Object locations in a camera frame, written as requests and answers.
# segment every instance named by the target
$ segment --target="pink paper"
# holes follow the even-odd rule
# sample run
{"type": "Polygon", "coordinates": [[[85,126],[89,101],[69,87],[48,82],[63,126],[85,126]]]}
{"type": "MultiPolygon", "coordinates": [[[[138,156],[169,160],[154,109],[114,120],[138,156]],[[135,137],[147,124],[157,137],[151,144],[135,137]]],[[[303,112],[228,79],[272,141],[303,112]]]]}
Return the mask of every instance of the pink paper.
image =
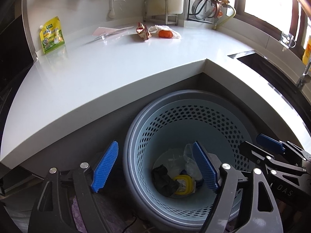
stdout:
{"type": "Polygon", "coordinates": [[[105,27],[98,27],[92,34],[92,36],[101,36],[106,33],[114,32],[118,29],[113,28],[105,28],[105,27]]]}

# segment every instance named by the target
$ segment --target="light blue trash basket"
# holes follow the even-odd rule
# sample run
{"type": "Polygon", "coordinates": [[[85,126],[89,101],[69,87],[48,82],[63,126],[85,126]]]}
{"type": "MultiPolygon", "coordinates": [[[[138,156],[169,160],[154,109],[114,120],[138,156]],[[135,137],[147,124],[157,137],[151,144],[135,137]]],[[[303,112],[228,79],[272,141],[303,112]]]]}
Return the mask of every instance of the light blue trash basket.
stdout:
{"type": "MultiPolygon", "coordinates": [[[[256,136],[247,117],[227,100],[197,90],[173,92],[145,107],[130,126],[123,155],[125,178],[136,202],[157,226],[199,230],[216,195],[203,185],[184,198],[164,197],[151,180],[155,161],[168,149],[199,141],[222,163],[251,171],[254,164],[239,154],[238,145],[256,143],[256,136]]],[[[238,213],[241,195],[237,190],[231,218],[238,213]]]]}

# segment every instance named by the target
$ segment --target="plastic bag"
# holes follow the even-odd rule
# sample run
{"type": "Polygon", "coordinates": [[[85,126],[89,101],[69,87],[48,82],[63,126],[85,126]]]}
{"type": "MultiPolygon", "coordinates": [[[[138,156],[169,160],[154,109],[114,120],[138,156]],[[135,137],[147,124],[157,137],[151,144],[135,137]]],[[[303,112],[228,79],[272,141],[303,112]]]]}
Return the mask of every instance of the plastic bag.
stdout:
{"type": "Polygon", "coordinates": [[[166,25],[162,25],[162,26],[161,25],[155,25],[155,26],[151,26],[149,28],[149,32],[151,32],[151,33],[157,32],[157,34],[159,34],[160,31],[171,31],[173,34],[173,37],[181,38],[181,35],[178,32],[172,30],[170,27],[168,27],[166,25]]]}
{"type": "Polygon", "coordinates": [[[164,165],[167,168],[167,174],[174,178],[185,169],[185,159],[183,158],[183,149],[174,148],[162,153],[153,165],[153,169],[164,165]]]}
{"type": "Polygon", "coordinates": [[[192,154],[192,147],[193,145],[190,143],[185,146],[185,150],[183,153],[183,158],[186,161],[185,170],[191,178],[193,178],[195,181],[199,181],[202,180],[203,177],[199,167],[197,166],[197,163],[194,160],[192,154]]]}

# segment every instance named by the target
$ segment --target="gray bucket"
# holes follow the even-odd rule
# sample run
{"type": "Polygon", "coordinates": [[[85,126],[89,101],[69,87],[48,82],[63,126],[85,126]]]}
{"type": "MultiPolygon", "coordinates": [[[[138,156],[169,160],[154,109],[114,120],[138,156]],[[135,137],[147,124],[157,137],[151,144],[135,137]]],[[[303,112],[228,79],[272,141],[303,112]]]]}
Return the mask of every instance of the gray bucket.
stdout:
{"type": "MultiPolygon", "coordinates": [[[[151,180],[156,160],[169,149],[199,141],[222,163],[251,171],[254,164],[239,154],[238,146],[243,141],[255,143],[256,136],[247,117],[227,100],[196,90],[170,93],[145,107],[130,126],[123,155],[127,184],[151,221],[181,230],[198,230],[216,195],[203,185],[184,198],[164,197],[151,180]]],[[[241,190],[237,190],[231,218],[238,213],[241,196],[241,190]]]]}

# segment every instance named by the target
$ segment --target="yellow sauce packet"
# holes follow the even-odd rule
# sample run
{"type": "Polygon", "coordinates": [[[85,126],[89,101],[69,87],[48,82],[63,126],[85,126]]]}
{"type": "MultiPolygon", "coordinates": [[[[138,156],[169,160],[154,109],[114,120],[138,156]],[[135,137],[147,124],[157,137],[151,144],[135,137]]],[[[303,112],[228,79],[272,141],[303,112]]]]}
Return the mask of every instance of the yellow sauce packet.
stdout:
{"type": "Polygon", "coordinates": [[[65,44],[58,17],[54,17],[44,24],[40,32],[40,39],[44,54],[65,44]]]}

